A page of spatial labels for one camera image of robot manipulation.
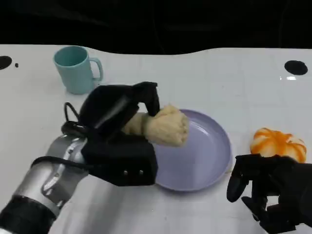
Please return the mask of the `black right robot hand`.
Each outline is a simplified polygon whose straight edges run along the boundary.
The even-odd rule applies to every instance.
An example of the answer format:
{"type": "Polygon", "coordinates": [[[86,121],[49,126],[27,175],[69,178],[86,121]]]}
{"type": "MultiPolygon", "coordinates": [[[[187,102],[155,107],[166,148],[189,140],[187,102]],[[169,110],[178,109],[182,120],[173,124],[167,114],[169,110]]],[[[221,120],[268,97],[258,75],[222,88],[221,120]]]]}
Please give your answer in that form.
{"type": "Polygon", "coordinates": [[[269,234],[312,225],[312,166],[288,156],[236,156],[227,199],[241,199],[269,234]]]}

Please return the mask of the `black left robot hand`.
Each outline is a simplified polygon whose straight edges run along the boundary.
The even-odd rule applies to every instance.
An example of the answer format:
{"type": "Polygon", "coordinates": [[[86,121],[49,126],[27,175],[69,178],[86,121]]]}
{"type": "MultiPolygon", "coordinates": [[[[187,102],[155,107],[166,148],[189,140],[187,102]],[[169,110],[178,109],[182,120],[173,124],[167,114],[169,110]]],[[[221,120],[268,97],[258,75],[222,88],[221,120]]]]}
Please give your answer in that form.
{"type": "Polygon", "coordinates": [[[101,85],[84,101],[78,122],[92,133],[109,138],[138,112],[139,104],[146,106],[154,117],[160,110],[157,83],[144,81],[135,85],[101,85]]]}

